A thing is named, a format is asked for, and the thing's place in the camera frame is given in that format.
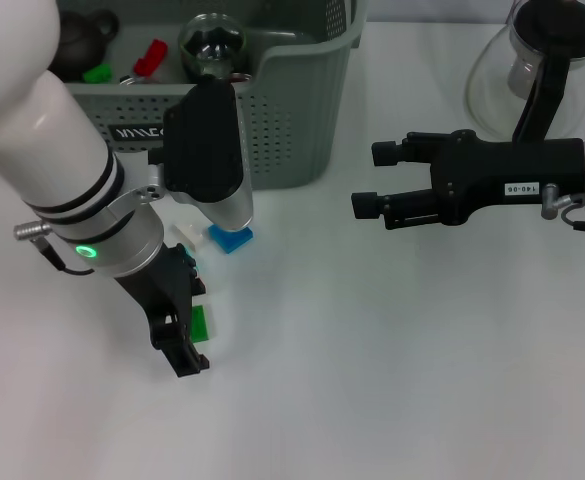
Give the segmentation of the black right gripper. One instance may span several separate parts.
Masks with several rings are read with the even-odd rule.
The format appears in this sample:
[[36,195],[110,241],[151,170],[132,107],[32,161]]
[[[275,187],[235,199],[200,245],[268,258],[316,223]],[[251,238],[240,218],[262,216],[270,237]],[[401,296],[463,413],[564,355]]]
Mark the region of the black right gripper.
[[409,132],[400,143],[373,143],[371,152],[375,167],[431,163],[432,190],[351,194],[355,218],[383,218],[387,230],[459,226],[486,207],[540,205],[549,185],[559,195],[585,191],[585,145],[579,138],[511,143],[484,141],[471,130]]

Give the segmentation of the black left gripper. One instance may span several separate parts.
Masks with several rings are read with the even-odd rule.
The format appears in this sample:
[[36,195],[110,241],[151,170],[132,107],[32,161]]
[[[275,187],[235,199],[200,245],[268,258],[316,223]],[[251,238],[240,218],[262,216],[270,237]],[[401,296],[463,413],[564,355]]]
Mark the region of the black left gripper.
[[190,340],[192,295],[207,290],[196,260],[182,244],[163,244],[146,266],[116,282],[143,310],[152,346],[162,351],[178,378],[210,368],[208,358]]

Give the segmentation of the green two-stud building block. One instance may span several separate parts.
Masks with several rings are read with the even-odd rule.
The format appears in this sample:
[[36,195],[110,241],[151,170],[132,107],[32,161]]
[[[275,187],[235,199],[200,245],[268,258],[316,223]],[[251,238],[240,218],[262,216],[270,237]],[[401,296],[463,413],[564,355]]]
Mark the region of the green two-stud building block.
[[193,343],[209,340],[205,309],[203,305],[192,307],[190,339]]

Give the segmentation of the green long building block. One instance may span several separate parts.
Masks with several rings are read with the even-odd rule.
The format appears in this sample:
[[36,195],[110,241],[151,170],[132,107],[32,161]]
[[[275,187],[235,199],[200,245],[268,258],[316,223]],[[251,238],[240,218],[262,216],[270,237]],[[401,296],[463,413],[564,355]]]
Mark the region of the green long building block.
[[100,64],[82,75],[86,84],[107,84],[111,82],[112,70],[109,64]]

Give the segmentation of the dark red curved block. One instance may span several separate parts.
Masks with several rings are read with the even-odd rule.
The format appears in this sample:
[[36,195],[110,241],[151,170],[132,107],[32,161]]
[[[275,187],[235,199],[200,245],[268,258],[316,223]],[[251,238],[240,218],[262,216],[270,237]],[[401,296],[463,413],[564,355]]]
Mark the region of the dark red curved block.
[[168,52],[168,45],[160,39],[154,39],[149,45],[143,57],[140,57],[133,67],[137,76],[149,77],[163,63]]

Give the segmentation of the blue square building block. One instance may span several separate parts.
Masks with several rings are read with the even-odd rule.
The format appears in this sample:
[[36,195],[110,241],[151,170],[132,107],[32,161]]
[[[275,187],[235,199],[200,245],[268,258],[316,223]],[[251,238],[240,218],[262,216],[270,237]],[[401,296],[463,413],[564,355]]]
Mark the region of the blue square building block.
[[229,232],[217,225],[210,225],[207,229],[210,239],[226,254],[231,254],[253,239],[253,232],[249,227],[239,231]]

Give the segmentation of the grey-green perforated storage bin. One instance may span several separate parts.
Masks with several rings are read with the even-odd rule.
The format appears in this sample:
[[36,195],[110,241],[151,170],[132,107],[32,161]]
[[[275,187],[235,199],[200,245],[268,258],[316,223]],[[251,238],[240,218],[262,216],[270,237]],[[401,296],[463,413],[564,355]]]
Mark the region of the grey-green perforated storage bin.
[[[108,9],[120,30],[109,44],[107,84],[68,88],[106,143],[120,154],[160,146],[164,111],[193,86],[181,64],[178,35],[192,18],[226,14],[247,35],[248,82],[237,104],[256,190],[293,188],[322,175],[333,137],[352,48],[369,0],[56,0],[62,11]],[[157,85],[120,85],[154,39],[167,43]]]

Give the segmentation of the glass pitcher black lid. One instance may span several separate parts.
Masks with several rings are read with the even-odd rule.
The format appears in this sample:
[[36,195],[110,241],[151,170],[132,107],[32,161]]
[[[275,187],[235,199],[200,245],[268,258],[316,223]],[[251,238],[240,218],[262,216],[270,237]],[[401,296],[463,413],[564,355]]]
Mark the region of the glass pitcher black lid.
[[569,136],[585,114],[585,2],[514,0],[470,70],[465,106],[495,140]]

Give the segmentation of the black clay teapot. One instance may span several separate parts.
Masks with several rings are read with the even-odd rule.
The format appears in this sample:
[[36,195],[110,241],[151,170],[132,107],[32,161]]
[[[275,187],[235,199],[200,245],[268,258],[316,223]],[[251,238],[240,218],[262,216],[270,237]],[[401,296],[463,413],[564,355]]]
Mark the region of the black clay teapot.
[[119,29],[118,16],[108,9],[87,15],[61,11],[58,48],[49,70],[64,82],[81,81],[84,73],[102,63]]

